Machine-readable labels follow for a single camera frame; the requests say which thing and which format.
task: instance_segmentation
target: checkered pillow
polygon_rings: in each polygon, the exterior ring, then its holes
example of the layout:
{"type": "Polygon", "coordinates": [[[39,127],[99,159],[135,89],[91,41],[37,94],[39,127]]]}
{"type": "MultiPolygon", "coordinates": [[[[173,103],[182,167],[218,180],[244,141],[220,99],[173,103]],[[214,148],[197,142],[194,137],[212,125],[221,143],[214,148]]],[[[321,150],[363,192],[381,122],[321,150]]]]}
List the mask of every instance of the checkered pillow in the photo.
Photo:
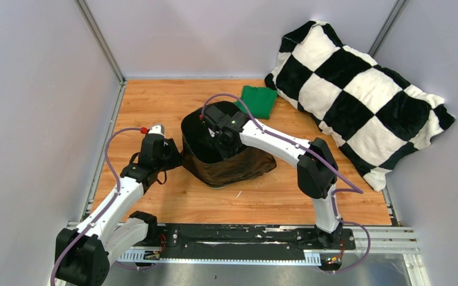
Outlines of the checkered pillow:
{"type": "Polygon", "coordinates": [[[377,191],[399,160],[429,146],[454,122],[443,98],[344,45],[326,22],[309,21],[283,36],[278,64],[265,82],[334,137],[377,191]]]}

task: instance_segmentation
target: gray floor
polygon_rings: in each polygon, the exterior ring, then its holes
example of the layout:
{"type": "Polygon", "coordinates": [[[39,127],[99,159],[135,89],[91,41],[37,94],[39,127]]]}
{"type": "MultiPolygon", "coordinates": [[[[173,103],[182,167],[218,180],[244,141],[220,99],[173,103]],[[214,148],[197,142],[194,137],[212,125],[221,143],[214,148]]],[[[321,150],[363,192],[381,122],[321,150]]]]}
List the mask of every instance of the gray floor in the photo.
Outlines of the gray floor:
{"type": "MultiPolygon", "coordinates": [[[[344,266],[358,257],[345,254],[344,266]]],[[[147,271],[131,271],[113,266],[105,283],[109,285],[153,286],[245,286],[245,285],[411,285],[403,256],[371,254],[368,259],[347,272],[335,276],[319,273],[309,266],[246,265],[157,265],[147,271]]]]}

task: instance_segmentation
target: wooden table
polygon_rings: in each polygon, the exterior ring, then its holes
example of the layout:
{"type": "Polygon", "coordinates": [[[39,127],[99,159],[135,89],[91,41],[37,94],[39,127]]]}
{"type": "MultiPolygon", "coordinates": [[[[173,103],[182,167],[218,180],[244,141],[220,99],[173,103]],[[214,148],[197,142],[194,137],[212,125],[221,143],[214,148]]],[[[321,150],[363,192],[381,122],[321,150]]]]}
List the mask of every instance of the wooden table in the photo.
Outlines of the wooden table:
{"type": "MultiPolygon", "coordinates": [[[[241,95],[244,85],[263,86],[262,79],[224,80],[130,80],[123,96],[115,130],[126,127],[150,127],[162,123],[166,137],[173,138],[182,150],[180,123],[202,106],[211,95],[228,92],[241,95]]],[[[295,110],[278,98],[271,119],[263,123],[289,135],[315,139],[329,144],[339,170],[364,190],[363,195],[338,194],[338,206],[345,220],[366,225],[391,223],[383,195],[373,191],[359,176],[350,161],[338,150],[334,140],[322,134],[306,113],[295,110]]],[[[110,146],[110,160],[120,172],[130,156],[140,150],[143,136],[129,131],[118,135],[110,146]]],[[[176,223],[251,223],[251,224],[313,224],[315,213],[310,198],[297,186],[296,170],[276,158],[277,168],[251,181],[238,182],[221,189],[212,189],[182,167],[168,171],[164,185],[154,184],[127,212],[141,210],[158,217],[159,222],[176,223]]],[[[104,167],[94,198],[94,208],[115,185],[115,179],[104,167]]],[[[338,187],[347,185],[338,180],[338,187]]]]}

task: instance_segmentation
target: folded green fabric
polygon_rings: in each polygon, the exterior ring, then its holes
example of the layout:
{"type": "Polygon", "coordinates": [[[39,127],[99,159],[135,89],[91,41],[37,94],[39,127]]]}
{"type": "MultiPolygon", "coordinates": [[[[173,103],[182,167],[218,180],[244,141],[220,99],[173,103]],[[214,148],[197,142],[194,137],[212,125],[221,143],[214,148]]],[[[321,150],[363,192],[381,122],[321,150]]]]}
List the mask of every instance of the folded green fabric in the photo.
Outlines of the folded green fabric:
{"type": "MultiPolygon", "coordinates": [[[[270,88],[254,88],[245,85],[242,90],[242,100],[255,118],[269,119],[275,104],[277,92],[270,88]]],[[[239,109],[246,113],[241,103],[235,102],[239,109]]]]}

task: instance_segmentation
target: white wall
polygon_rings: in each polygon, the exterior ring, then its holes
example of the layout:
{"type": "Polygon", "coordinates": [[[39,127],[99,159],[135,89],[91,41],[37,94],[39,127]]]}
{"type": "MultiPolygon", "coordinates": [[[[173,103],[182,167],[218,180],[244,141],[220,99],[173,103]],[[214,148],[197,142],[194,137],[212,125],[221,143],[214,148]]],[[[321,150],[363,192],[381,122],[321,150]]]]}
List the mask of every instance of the white wall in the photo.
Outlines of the white wall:
{"type": "Polygon", "coordinates": [[[402,220],[416,232],[432,285],[458,285],[458,1],[410,1],[376,59],[443,96],[456,116],[388,182],[402,220]]]}
{"type": "Polygon", "coordinates": [[[0,1],[0,285],[46,285],[117,89],[74,1],[0,1]]]}
{"type": "Polygon", "coordinates": [[[395,0],[127,0],[87,3],[130,77],[264,77],[280,38],[310,19],[367,52],[395,0]]]}

